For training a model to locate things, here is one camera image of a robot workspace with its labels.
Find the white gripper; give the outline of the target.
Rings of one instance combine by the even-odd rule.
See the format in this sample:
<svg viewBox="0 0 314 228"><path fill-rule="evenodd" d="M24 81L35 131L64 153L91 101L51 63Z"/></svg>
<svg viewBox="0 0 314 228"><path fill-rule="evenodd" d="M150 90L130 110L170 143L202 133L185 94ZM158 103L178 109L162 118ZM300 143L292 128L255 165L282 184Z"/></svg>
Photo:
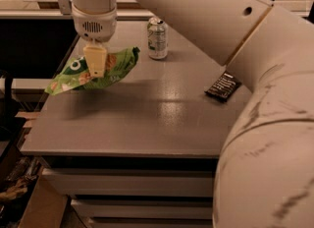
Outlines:
<svg viewBox="0 0 314 228"><path fill-rule="evenodd" d="M115 33L117 8L102 13L86 13L73 5L72 15L77 33L88 41L83 48L83 54L89 73L94 78L102 78L106 70L108 51L99 42L109 41Z"/></svg>

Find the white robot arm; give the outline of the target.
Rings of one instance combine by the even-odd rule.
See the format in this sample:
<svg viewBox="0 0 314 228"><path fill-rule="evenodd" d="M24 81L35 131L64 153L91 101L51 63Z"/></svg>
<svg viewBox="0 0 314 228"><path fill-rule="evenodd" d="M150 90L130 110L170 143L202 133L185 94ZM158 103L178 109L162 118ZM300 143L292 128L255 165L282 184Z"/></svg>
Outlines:
<svg viewBox="0 0 314 228"><path fill-rule="evenodd" d="M271 0L136 0L252 93L220 153L214 228L314 228L314 25ZM72 0L109 40L116 0Z"/></svg>

